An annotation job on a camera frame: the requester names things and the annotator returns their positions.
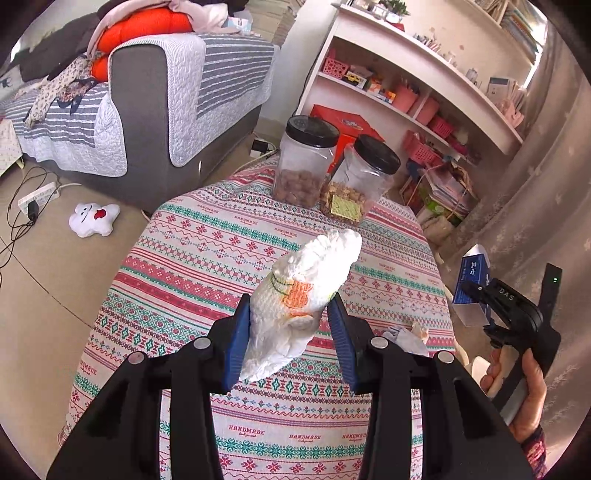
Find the human hand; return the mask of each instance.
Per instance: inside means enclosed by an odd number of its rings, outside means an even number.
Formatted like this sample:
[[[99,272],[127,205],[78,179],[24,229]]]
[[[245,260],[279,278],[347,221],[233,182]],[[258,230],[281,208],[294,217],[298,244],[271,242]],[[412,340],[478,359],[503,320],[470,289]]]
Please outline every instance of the human hand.
[[[492,351],[491,365],[486,371],[486,375],[480,380],[480,387],[485,393],[501,371],[501,364],[499,363],[500,354],[500,349]],[[509,430],[519,443],[526,441],[540,424],[544,400],[546,398],[544,374],[538,362],[535,361],[531,348],[527,349],[523,354],[521,368],[523,369],[527,382],[528,394],[517,415],[509,425]]]

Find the plastic jar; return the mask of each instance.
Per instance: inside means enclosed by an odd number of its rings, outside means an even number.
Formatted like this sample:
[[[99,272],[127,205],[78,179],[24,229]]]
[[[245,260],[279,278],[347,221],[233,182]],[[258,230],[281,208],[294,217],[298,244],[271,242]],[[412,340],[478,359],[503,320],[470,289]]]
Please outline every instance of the plastic jar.
[[[338,140],[338,129],[325,120],[307,115],[292,116],[281,139],[273,198],[312,208],[320,196]]]
[[[400,159],[385,143],[360,135],[345,147],[343,161],[320,195],[320,210],[329,218],[358,225],[392,186]]]

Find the table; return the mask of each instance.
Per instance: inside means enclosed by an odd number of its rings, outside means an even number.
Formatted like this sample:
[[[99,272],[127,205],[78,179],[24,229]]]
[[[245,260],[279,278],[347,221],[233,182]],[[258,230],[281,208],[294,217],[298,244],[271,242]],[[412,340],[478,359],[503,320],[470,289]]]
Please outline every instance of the table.
[[[82,354],[63,442],[76,420],[129,353],[176,351],[232,314],[272,263],[331,226],[317,209],[270,197],[277,157],[162,205],[125,258]],[[359,261],[340,294],[349,313],[376,333],[420,322],[431,352],[453,349],[452,323],[433,255],[414,215],[382,198],[359,226]],[[213,395],[226,478],[357,478],[369,395],[343,383],[326,312],[301,358],[277,374]],[[168,407],[160,423],[161,476],[171,478]],[[413,394],[412,478],[421,476],[421,416]]]

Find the white stuffed toy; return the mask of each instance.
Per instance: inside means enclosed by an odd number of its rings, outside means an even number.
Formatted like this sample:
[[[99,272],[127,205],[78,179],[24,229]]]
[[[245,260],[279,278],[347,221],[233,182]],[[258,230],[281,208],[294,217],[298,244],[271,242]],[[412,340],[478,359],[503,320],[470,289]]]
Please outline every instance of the white stuffed toy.
[[[330,230],[273,264],[251,296],[241,380],[268,377],[304,353],[324,307],[357,261],[361,242],[353,230]]]
[[[80,238],[86,238],[94,233],[108,236],[113,231],[113,222],[120,213],[118,205],[112,203],[101,207],[98,203],[79,203],[76,213],[70,215],[70,228]]]

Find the floor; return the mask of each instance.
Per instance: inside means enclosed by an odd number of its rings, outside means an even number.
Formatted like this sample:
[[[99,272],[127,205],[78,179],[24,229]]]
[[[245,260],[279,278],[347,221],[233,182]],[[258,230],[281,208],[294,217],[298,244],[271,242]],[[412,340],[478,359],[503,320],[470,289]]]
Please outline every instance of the floor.
[[[251,144],[249,138],[237,146],[206,183],[224,179],[247,163]],[[13,166],[0,177],[0,250],[10,241],[8,202],[31,166]],[[19,197],[32,190],[33,185],[23,189]],[[389,197],[400,201],[397,192]],[[106,205],[113,200],[85,187],[64,188],[17,242],[14,257],[1,270],[0,424],[41,478],[57,453],[73,377],[96,313],[147,224],[138,209],[120,205],[109,237],[81,239],[68,227],[79,202]],[[5,258],[0,255],[0,264]],[[472,329],[457,328],[469,354],[486,348]]]

